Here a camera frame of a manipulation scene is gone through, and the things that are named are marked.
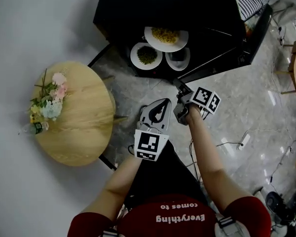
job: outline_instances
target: bottle label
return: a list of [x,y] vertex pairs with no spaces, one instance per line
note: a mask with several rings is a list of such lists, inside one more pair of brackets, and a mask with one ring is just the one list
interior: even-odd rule
[[43,126],[41,125],[40,122],[36,122],[36,123],[33,123],[36,131],[35,131],[35,134],[39,134],[41,132],[43,132]]

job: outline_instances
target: pink flower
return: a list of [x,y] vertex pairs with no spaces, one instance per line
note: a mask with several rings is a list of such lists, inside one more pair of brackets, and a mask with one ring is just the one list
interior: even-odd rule
[[59,100],[63,100],[65,95],[66,95],[66,90],[62,87],[59,87],[56,89],[55,91],[55,100],[59,101]]
[[68,89],[68,86],[67,84],[64,82],[61,86],[60,86],[62,89],[65,90],[65,92],[67,92],[67,89]]
[[59,85],[59,86],[61,86],[67,81],[67,79],[62,73],[55,73],[53,75],[52,80],[53,80],[53,84],[55,83],[56,85]]

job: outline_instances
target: white backdrop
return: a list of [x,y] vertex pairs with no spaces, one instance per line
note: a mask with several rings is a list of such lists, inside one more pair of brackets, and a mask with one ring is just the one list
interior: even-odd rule
[[66,236],[111,174],[72,168],[18,129],[33,83],[52,63],[88,64],[108,43],[92,23],[98,0],[0,0],[0,237]]

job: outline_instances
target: white bowl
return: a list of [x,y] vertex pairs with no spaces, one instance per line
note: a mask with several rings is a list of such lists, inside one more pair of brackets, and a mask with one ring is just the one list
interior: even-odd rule
[[166,53],[166,60],[169,66],[175,71],[182,71],[186,69],[191,59],[189,48],[185,48],[185,59],[183,61],[173,61],[170,59],[170,54]]
[[137,43],[136,45],[133,46],[132,50],[130,51],[130,60],[139,69],[142,69],[142,70],[151,70],[151,69],[154,69],[162,61],[162,52],[160,52],[159,50],[156,50],[156,52],[157,52],[157,58],[152,63],[145,65],[144,63],[142,63],[139,60],[138,55],[137,55],[138,49],[142,48],[143,46],[149,46],[149,47],[153,48],[148,43],[141,43],[141,42],[140,43]]
[[163,43],[160,40],[156,39],[153,35],[152,35],[152,31],[151,31],[152,27],[145,27],[145,38],[147,40],[147,42],[155,49],[160,50],[162,52],[166,52],[166,53],[172,53],[172,52],[176,52],[179,51],[180,49],[182,49],[183,47],[185,47],[185,45],[187,44],[188,41],[188,32],[187,31],[180,31],[180,36],[179,39],[177,40],[177,42],[175,43]]

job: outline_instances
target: yellow food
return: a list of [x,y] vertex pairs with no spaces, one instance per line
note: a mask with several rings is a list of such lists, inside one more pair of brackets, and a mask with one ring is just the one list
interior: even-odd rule
[[152,36],[156,39],[160,40],[163,43],[170,43],[174,44],[177,42],[180,32],[170,30],[168,28],[159,28],[159,27],[152,27]]

